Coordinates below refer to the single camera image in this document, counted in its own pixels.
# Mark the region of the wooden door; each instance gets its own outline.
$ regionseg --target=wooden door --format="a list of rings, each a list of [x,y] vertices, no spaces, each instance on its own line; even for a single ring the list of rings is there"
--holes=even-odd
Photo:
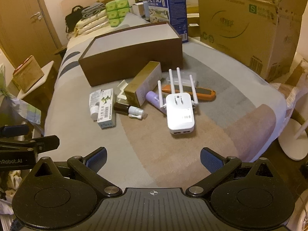
[[[0,0],[0,44],[14,67],[30,55],[41,67],[59,61],[38,0]]]

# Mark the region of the folded gray towel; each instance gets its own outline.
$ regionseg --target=folded gray towel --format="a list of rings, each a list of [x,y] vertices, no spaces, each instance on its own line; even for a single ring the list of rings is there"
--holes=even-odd
[[[98,14],[102,10],[104,10],[105,7],[106,6],[103,3],[96,2],[96,3],[92,4],[91,6],[85,8],[84,10],[81,11],[82,17],[84,19],[90,18],[90,17]]]

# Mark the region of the orange utility knife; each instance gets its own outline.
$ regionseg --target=orange utility knife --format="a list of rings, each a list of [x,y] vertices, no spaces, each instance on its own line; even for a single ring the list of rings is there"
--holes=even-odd
[[[180,90],[179,90],[179,86],[178,85],[174,85],[174,89],[175,89],[175,92],[176,93],[179,93]],[[193,93],[192,93],[192,88],[189,87],[189,86],[183,86],[183,90],[184,92],[187,92],[189,93],[191,96],[193,96]],[[163,87],[161,89],[161,91],[165,92],[165,93],[169,93],[171,94],[171,86],[170,84],[169,85],[166,85],[165,87]],[[197,93],[197,98],[199,100],[205,100],[205,101],[211,101],[215,98],[216,96],[216,92],[214,90],[211,90],[211,89],[205,89],[205,88],[196,88],[196,93]]]

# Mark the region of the bed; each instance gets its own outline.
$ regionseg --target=bed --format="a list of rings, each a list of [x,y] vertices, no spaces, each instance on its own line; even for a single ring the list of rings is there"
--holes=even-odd
[[[85,156],[104,146],[108,159],[98,173],[122,189],[186,189],[209,175],[200,163],[203,147],[223,156],[254,161],[291,116],[290,102],[279,86],[275,88],[235,59],[190,38],[183,44],[184,69],[197,73],[199,86],[217,93],[214,101],[200,103],[195,131],[171,135],[166,117],[147,103],[142,106],[148,114],[146,119],[116,115],[116,126],[102,130],[90,118],[89,95],[107,88],[118,93],[121,81],[90,87],[78,63],[91,40],[101,33],[94,31],[71,40],[63,58],[45,123],[45,135],[60,139],[57,150],[44,154],[54,161]]]

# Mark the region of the white round base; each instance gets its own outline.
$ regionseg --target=white round base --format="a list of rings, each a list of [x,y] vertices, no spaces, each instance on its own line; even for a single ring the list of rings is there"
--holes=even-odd
[[[297,121],[290,119],[281,135],[278,137],[279,144],[285,154],[292,160],[299,161],[308,154],[308,137],[305,131],[295,139],[294,135],[301,127]]]

